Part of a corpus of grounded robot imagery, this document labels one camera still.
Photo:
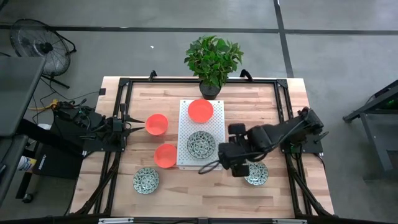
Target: potted plant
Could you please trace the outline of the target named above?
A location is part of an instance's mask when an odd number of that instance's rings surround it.
[[[199,76],[199,89],[206,100],[214,100],[226,83],[228,73],[236,71],[238,62],[242,64],[243,52],[238,43],[224,41],[215,35],[199,37],[186,51],[184,63]]]

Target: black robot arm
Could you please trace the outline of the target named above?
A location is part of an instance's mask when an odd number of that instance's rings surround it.
[[[218,146],[218,161],[224,169],[232,170],[234,177],[249,175],[249,168],[244,165],[246,160],[258,162],[263,160],[269,152],[280,144],[298,146],[306,141],[308,134],[320,134],[323,124],[315,112],[304,107],[298,112],[299,116],[277,125],[265,124],[255,126],[246,131],[244,124],[231,124],[228,126],[229,142]],[[207,173],[203,167],[199,174]]]

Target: wooden table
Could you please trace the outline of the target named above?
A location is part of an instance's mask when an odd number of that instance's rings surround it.
[[[120,77],[104,77],[106,94],[98,98],[96,112],[112,116]],[[288,78],[293,111],[308,106],[304,81]],[[287,118],[285,100],[280,91]],[[292,199],[284,155],[277,148],[264,159],[269,170],[267,182],[253,187],[243,178],[231,176],[230,170],[198,175],[192,170],[161,169],[154,162],[155,149],[163,144],[177,145],[180,100],[201,98],[197,83],[135,83],[132,88],[129,114],[145,121],[154,113],[169,119],[164,136],[155,137],[145,130],[132,133],[122,153],[114,194],[112,216],[129,217],[225,217],[225,218],[291,218]],[[217,100],[224,100],[225,127],[245,123],[246,128],[258,124],[278,124],[274,89],[267,84],[227,84]],[[133,123],[133,127],[142,124]],[[71,212],[78,210],[98,185],[103,152],[95,152],[83,161]],[[333,213],[325,171],[319,158],[302,156],[307,185],[323,207]],[[132,186],[134,174],[142,167],[153,167],[160,175],[158,189],[150,195],[138,194]],[[303,197],[297,185],[300,208]],[[108,189],[104,191],[104,208]]]

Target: gray floor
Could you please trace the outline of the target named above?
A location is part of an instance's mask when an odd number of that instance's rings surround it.
[[[287,29],[398,29],[395,0],[280,0]],[[1,22],[33,18],[51,25],[121,27],[277,28],[271,0],[10,0]],[[190,75],[182,63],[188,43],[199,33],[62,32],[78,52],[60,80],[72,86],[68,97],[98,90],[105,75]],[[239,42],[243,66],[255,77],[286,77],[277,34],[219,34]],[[323,140],[326,174],[335,213],[346,218],[384,222],[398,220],[398,185],[365,183],[362,176],[377,169],[359,121],[341,117],[361,106],[375,91],[396,80],[398,36],[288,35],[297,78],[304,78],[311,107],[330,134]],[[8,31],[0,30],[0,52],[13,54]],[[50,93],[42,83],[36,99]],[[94,106],[97,96],[87,97]],[[28,111],[27,118],[33,116]],[[50,123],[52,115],[40,116]],[[32,204],[13,199],[21,179],[0,209],[0,219],[63,215],[73,181],[40,179]]]

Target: orange bowl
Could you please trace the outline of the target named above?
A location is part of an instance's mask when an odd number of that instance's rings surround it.
[[[147,119],[145,128],[149,134],[161,135],[166,132],[168,125],[169,121],[167,121],[167,118],[164,115],[153,114]]]
[[[194,100],[188,107],[188,114],[196,123],[205,123],[213,116],[213,105],[207,100]]]
[[[161,168],[170,168],[177,161],[177,148],[171,144],[163,144],[155,151],[155,163]]]

